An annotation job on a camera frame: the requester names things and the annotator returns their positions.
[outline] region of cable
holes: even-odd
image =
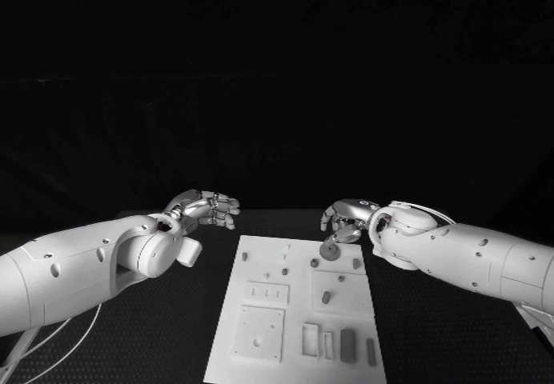
[[[397,202],[397,201],[394,201],[391,204],[398,204],[398,203],[400,204],[407,204],[408,206],[413,206],[415,208],[420,208],[421,210],[426,210],[427,212],[430,212],[431,214],[439,216],[449,224],[456,224],[456,221],[452,220],[449,216],[446,216],[444,214],[441,214],[440,212],[437,212],[431,208],[427,208],[426,206],[418,206],[417,204],[411,204],[410,202]]]
[[[61,360],[58,360],[58,363],[53,364],[52,367],[48,368],[46,371],[40,373],[40,375],[35,376],[35,378],[32,378],[27,382],[24,382],[24,384],[30,384],[37,378],[40,378],[43,375],[46,375],[46,373],[52,371],[52,369],[63,362],[66,357],[72,354],[72,352],[75,351],[75,349],[78,348],[78,346],[84,342],[84,339],[86,338],[86,335],[89,334],[89,330],[92,329],[92,326],[95,324],[95,320],[98,318],[98,313],[99,312],[101,312],[101,304],[98,305],[98,310],[95,311],[95,318],[92,319],[92,323],[89,324],[89,328],[86,329],[86,332],[84,333],[84,336],[81,337],[81,340],[78,341],[78,344],[75,344],[75,347],[72,348],[72,350],[66,353],[66,355],[61,358]]]
[[[23,358],[26,358],[45,344],[46,342],[52,339],[52,337],[58,334],[58,332],[61,331],[61,329],[66,326],[66,324],[69,323],[71,319],[65,320],[63,324],[58,327],[58,329],[55,330],[55,332],[52,332],[52,335],[46,337],[45,340],[40,341],[39,344],[35,345],[35,347],[23,353],[23,355],[20,356],[20,358],[17,358],[17,360],[14,362],[11,362],[10,364],[7,364],[6,366],[0,367],[0,368],[10,368],[11,366],[14,366],[20,360]]]

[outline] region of white robotic arm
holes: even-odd
[[[460,288],[514,302],[528,324],[542,326],[552,340],[554,248],[456,224],[426,209],[447,222],[440,226],[414,207],[401,202],[381,207],[359,199],[335,202],[320,221],[322,230],[332,221],[336,231],[322,244],[322,257],[336,259],[333,243],[355,241],[368,230],[376,256],[404,270],[421,270]]]
[[[190,190],[162,214],[63,230],[0,256],[0,337],[53,324],[98,306],[167,271],[193,266],[202,245],[186,237],[199,224],[234,229],[239,202]]]

